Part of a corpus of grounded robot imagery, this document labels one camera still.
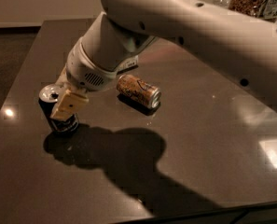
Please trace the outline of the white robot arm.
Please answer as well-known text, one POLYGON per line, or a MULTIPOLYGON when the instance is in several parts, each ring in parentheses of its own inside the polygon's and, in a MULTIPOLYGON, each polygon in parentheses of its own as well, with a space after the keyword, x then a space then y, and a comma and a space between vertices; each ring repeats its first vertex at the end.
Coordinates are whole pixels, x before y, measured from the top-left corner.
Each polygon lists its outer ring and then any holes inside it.
POLYGON ((181 46, 277 112, 277 24, 199 0, 101 0, 59 78, 51 116, 67 120, 154 38, 181 46))

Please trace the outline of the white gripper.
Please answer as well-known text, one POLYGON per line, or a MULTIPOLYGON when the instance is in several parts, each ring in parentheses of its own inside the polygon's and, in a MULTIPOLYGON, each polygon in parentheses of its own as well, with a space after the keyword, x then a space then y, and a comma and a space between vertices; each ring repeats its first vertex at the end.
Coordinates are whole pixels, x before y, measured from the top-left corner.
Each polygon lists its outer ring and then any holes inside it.
MULTIPOLYGON (((79 38, 70 50, 66 65, 55 84, 68 89, 70 83, 79 89, 99 91, 106 87, 117 76, 117 72, 109 72, 94 64, 85 53, 82 38, 79 38)), ((63 90, 59 100, 52 108, 50 117, 58 121, 70 119, 76 112, 89 102, 86 95, 70 90, 63 90)))

